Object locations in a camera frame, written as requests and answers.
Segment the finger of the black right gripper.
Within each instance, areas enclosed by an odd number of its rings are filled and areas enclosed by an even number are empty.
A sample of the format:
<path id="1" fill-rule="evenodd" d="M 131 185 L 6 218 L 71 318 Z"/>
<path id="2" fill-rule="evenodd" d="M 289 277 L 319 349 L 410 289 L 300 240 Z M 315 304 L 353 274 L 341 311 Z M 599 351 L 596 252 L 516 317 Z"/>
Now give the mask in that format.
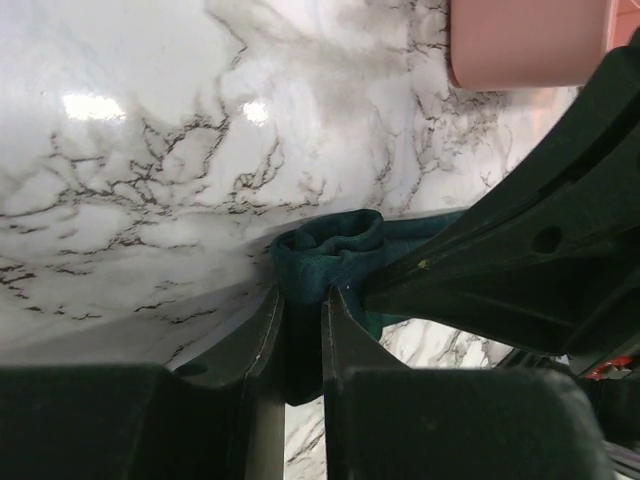
<path id="1" fill-rule="evenodd" d="M 456 222 L 373 274 L 424 318 L 585 375 L 639 348 L 639 48 L 612 50 L 538 146 Z"/>

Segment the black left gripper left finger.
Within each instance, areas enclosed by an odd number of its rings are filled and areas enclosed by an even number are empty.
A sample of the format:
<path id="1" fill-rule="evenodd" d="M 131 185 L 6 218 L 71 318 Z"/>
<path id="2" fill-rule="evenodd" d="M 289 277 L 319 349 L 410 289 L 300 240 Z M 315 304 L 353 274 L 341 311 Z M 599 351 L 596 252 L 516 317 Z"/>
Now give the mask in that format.
<path id="1" fill-rule="evenodd" d="M 271 290 L 218 344 L 153 364 L 1 372 L 5 479 L 279 479 L 284 301 Z"/>

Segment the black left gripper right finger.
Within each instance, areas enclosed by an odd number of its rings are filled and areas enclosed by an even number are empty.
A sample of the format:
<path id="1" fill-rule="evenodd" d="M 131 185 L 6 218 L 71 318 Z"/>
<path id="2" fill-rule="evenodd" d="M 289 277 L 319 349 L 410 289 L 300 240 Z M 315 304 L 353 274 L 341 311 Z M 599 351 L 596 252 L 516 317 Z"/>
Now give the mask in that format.
<path id="1" fill-rule="evenodd" d="M 585 394 L 536 369 L 413 369 L 352 317 L 322 308 L 331 479 L 609 479 Z"/>

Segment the dark green tie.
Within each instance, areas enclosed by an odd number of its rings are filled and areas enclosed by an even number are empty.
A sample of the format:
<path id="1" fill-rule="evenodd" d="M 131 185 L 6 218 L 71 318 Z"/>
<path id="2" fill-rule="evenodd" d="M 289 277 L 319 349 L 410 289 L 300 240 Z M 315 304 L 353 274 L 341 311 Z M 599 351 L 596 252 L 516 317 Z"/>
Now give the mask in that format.
<path id="1" fill-rule="evenodd" d="M 361 209 L 309 220 L 272 241 L 269 251 L 285 299 L 285 400 L 289 405 L 304 405 L 323 394 L 320 328 L 327 291 L 338 288 L 355 321 L 378 341 L 384 328 L 408 318 L 366 312 L 362 307 L 364 281 L 461 215 L 454 211 L 388 221 L 376 210 Z"/>

